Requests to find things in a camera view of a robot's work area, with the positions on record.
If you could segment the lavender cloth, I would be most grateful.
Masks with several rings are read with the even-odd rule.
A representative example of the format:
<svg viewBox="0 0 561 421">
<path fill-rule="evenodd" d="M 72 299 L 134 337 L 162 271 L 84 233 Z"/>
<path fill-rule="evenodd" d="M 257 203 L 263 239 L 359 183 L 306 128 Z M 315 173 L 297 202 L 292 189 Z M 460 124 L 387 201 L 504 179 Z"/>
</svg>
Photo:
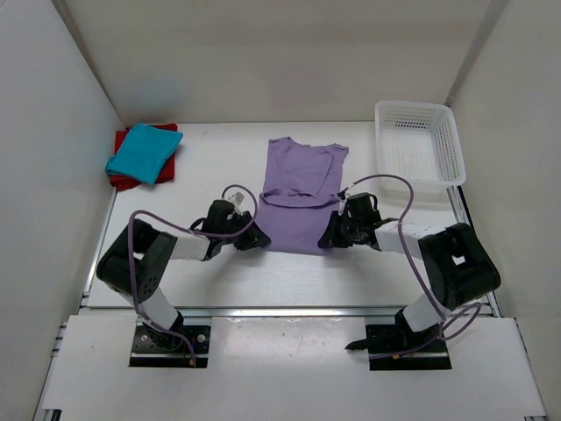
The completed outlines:
<svg viewBox="0 0 561 421">
<path fill-rule="evenodd" d="M 289 137 L 268 142 L 259 194 L 258 227 L 271 240 L 268 252 L 325 255 L 318 246 L 330 214 L 338 209 L 349 148 L 337 143 L 303 145 Z"/>
</svg>

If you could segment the red t shirt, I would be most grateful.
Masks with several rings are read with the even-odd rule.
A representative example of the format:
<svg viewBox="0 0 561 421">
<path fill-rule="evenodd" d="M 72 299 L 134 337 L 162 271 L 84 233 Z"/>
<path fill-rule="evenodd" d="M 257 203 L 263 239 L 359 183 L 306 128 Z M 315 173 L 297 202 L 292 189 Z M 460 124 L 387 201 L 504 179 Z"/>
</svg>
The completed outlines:
<svg viewBox="0 0 561 421">
<path fill-rule="evenodd" d="M 178 131 L 177 124 L 166 124 L 166 125 L 152 125 L 154 127 L 159 127 L 169 131 Z M 114 144 L 114 153 L 118 150 L 121 146 L 121 143 L 124 141 L 124 137 L 127 132 L 130 130 L 131 127 L 126 128 L 122 131 L 117 131 L 115 135 L 115 144 Z M 117 190 L 117 191 L 124 191 L 128 189 L 133 189 L 140 184 L 144 184 L 138 182 L 131 177 L 124 176 L 124 175 L 108 175 L 110 184 Z M 163 167 L 157 181 L 155 184 L 158 183 L 165 183 L 171 182 L 175 177 L 175 153 L 174 155 L 167 161 L 165 167 Z"/>
</svg>

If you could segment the teal t shirt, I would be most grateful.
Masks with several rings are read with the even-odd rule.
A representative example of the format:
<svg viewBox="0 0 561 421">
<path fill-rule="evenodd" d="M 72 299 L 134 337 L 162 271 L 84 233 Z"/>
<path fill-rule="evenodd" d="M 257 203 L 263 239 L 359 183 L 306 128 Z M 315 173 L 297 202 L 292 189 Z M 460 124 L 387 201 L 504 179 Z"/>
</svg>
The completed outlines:
<svg viewBox="0 0 561 421">
<path fill-rule="evenodd" d="M 183 134 L 137 123 L 105 165 L 107 175 L 124 175 L 154 185 L 167 161 L 174 155 Z"/>
</svg>

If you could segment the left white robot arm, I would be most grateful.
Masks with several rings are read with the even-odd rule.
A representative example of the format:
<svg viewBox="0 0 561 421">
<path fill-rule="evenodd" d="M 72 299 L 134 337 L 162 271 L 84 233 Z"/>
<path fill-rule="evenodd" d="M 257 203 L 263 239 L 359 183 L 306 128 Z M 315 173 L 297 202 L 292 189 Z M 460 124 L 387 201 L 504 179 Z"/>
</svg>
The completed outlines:
<svg viewBox="0 0 561 421">
<path fill-rule="evenodd" d="M 133 306 L 154 345 L 171 353 L 189 347 L 190 340 L 183 331 L 183 316 L 160 288 L 169 261 L 208 261 L 223 246 L 248 251 L 270 244 L 249 211 L 232 200 L 217 199 L 180 237 L 131 218 L 99 260 L 96 276 Z"/>
</svg>

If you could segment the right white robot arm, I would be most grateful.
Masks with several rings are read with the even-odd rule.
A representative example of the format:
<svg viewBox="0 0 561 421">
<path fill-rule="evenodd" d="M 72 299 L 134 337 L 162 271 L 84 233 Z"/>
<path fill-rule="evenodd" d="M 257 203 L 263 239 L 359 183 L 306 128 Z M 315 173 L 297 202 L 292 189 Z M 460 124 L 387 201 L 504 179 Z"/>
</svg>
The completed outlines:
<svg viewBox="0 0 561 421">
<path fill-rule="evenodd" d="M 451 313 L 463 306 L 480 311 L 479 299 L 498 289 L 501 277 L 475 231 L 465 223 L 425 227 L 383 218 L 377 197 L 370 193 L 338 195 L 341 204 L 330 214 L 322 249 L 369 246 L 378 252 L 399 253 L 413 265 L 421 260 L 426 275 L 417 279 L 423 293 L 394 315 L 387 329 L 370 338 L 353 341 L 348 351 L 369 350 L 402 357 L 443 337 Z"/>
</svg>

